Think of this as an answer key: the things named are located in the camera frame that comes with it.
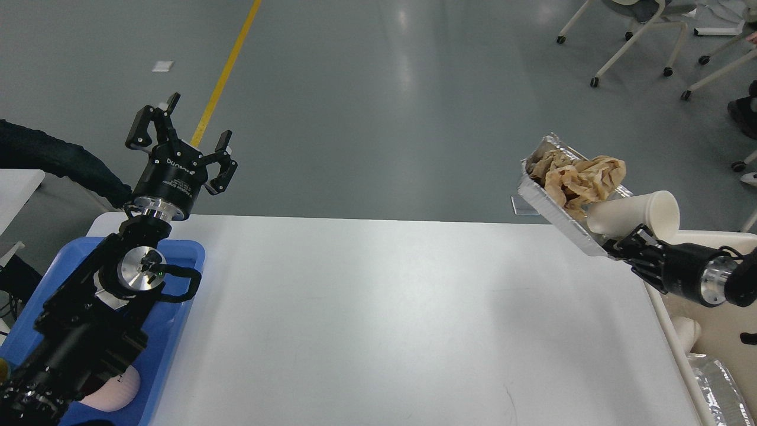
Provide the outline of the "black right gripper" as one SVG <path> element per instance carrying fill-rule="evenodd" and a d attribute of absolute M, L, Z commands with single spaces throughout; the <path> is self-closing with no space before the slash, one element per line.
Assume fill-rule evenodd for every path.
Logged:
<path fill-rule="evenodd" d="M 705 307 L 727 302 L 726 283 L 740 256 L 730 249 L 693 243 L 671 244 L 640 224 L 624 237 L 609 237 L 610 258 L 630 265 L 635 275 L 662 294 L 673 294 Z"/>

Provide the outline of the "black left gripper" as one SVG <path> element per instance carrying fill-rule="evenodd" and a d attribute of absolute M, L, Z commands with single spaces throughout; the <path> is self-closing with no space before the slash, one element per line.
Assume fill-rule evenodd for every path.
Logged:
<path fill-rule="evenodd" d="M 202 186 L 213 196 L 225 192 L 238 167 L 229 151 L 232 130 L 222 132 L 215 150 L 206 156 L 181 141 L 171 118 L 179 100 L 180 94 L 174 92 L 163 106 L 141 108 L 125 139 L 126 148 L 149 154 L 133 189 L 132 204 L 143 211 L 162 211 L 171 221 L 190 217 Z M 209 164 L 218 164 L 219 172 L 207 182 Z"/>

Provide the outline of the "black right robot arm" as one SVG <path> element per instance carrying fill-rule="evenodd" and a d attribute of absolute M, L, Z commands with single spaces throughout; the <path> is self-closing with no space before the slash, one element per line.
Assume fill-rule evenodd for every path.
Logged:
<path fill-rule="evenodd" d="M 645 224 L 612 237 L 602 248 L 661 294 L 673 294 L 708 308 L 725 302 L 746 308 L 756 299 L 756 254 L 730 246 L 671 244 Z"/>

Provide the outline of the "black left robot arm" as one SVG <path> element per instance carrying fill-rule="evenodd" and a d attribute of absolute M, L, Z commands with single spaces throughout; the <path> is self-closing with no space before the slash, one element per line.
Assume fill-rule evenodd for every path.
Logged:
<path fill-rule="evenodd" d="M 127 220 L 103 238 L 41 306 L 41 341 L 2 383 L 3 425 L 57 425 L 70 405 L 125 374 L 148 347 L 143 324 L 157 303 L 194 298 L 201 273 L 158 250 L 173 221 L 187 220 L 202 188 L 225 192 L 238 163 L 220 135 L 213 153 L 183 141 L 172 123 L 180 95 L 146 105 L 125 145 L 148 164 L 125 204 Z"/>

